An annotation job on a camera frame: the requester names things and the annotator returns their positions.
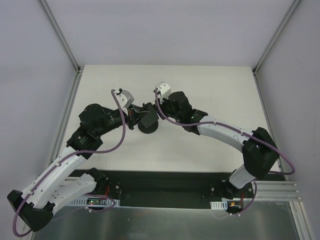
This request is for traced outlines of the black round-base clamp stand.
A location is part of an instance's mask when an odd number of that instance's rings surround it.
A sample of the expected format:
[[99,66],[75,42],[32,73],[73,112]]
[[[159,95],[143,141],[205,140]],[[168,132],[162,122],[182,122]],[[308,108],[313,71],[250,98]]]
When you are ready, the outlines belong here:
[[144,134],[152,134],[159,127],[159,116],[151,102],[135,109],[138,129]]

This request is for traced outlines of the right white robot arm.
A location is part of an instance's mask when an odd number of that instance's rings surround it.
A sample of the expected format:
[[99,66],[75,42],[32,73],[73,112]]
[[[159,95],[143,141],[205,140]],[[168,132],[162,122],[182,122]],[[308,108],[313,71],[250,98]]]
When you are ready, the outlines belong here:
[[262,127],[245,131],[217,121],[207,112],[195,109],[182,91],[165,96],[155,89],[156,105],[163,119],[182,127],[189,133],[221,141],[242,153],[243,164],[222,183],[230,197],[237,197],[243,187],[265,177],[279,158],[276,145],[268,131]]

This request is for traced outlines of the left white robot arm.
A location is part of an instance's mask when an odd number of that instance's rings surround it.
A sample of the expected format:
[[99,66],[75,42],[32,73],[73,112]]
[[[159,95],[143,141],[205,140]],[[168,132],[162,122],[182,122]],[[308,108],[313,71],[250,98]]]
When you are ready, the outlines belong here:
[[[122,135],[119,143],[103,153],[115,151],[125,139],[126,129],[133,129],[141,120],[139,107],[125,105],[112,110],[93,103],[79,114],[78,129],[67,141],[60,155],[29,186],[22,191],[12,190],[7,200],[15,211],[12,231],[18,238],[30,232],[43,229],[54,215],[72,200],[82,195],[102,196],[107,193],[109,184],[106,176],[95,167],[87,170],[75,183],[60,184],[93,154],[100,154],[103,144],[101,137],[119,127]],[[17,220],[21,219],[29,228],[18,233]]]

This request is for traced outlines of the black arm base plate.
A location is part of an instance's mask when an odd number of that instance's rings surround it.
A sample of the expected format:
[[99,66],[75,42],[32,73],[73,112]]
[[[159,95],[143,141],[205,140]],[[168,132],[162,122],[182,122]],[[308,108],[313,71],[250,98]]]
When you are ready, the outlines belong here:
[[227,172],[103,170],[103,183],[92,194],[107,195],[122,207],[210,209],[225,199]]

